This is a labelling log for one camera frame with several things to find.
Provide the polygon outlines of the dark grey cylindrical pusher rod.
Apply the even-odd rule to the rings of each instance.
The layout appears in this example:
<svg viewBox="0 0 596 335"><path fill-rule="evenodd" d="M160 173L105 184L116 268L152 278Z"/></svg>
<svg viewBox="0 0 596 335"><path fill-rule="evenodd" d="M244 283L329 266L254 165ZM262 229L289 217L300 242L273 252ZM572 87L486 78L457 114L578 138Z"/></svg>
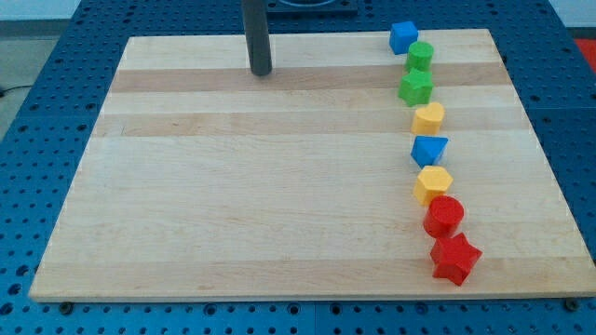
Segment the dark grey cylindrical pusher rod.
<svg viewBox="0 0 596 335"><path fill-rule="evenodd" d="M272 58L264 0L241 0L243 26L251 72L267 76L272 71Z"/></svg>

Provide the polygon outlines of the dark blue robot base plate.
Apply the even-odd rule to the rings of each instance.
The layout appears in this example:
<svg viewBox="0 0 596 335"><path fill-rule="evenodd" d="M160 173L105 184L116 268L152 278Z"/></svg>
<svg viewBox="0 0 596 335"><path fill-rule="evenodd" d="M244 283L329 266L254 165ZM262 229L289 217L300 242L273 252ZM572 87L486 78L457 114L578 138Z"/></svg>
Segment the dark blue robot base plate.
<svg viewBox="0 0 596 335"><path fill-rule="evenodd" d="M281 15L356 15L359 0L266 0L269 16Z"/></svg>

